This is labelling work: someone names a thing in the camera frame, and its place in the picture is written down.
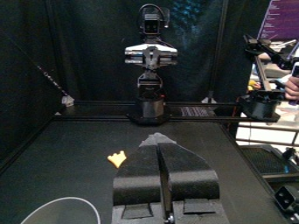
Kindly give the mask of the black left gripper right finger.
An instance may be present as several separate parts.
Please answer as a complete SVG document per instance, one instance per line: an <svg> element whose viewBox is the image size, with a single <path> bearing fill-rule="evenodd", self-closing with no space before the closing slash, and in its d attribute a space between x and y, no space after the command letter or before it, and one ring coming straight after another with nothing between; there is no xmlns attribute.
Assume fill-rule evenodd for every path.
<svg viewBox="0 0 299 224"><path fill-rule="evenodd" d="M156 134L156 143L172 200L216 200L220 197L219 178L205 160L161 133Z"/></svg>

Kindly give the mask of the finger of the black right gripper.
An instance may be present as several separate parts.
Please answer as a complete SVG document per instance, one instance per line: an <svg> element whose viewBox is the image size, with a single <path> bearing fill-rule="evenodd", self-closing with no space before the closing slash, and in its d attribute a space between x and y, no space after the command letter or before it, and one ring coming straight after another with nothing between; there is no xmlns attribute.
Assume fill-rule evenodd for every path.
<svg viewBox="0 0 299 224"><path fill-rule="evenodd" d="M151 69L155 70L159 65L159 57L160 57L160 51L156 47L153 47L152 50L152 58L151 58Z"/></svg>
<svg viewBox="0 0 299 224"><path fill-rule="evenodd" d="M151 49L147 47L143 50L143 62L144 62L144 69L151 69Z"/></svg>

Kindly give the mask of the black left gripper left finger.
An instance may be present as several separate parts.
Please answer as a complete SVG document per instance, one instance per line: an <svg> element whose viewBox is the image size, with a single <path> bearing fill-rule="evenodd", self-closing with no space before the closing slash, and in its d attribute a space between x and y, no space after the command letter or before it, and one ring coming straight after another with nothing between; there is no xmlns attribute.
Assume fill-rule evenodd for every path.
<svg viewBox="0 0 299 224"><path fill-rule="evenodd" d="M140 143L119 167L113 179L113 205L135 205L160 201L160 169L157 144L164 135L153 133Z"/></svg>

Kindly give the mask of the person's hand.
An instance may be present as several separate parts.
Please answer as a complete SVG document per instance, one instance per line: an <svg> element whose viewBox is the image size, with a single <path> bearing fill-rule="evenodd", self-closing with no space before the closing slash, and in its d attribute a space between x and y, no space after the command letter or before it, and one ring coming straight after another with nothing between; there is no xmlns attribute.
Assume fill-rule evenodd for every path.
<svg viewBox="0 0 299 224"><path fill-rule="evenodd" d="M299 101L299 78L291 76L284 84L284 97L287 100Z"/></svg>

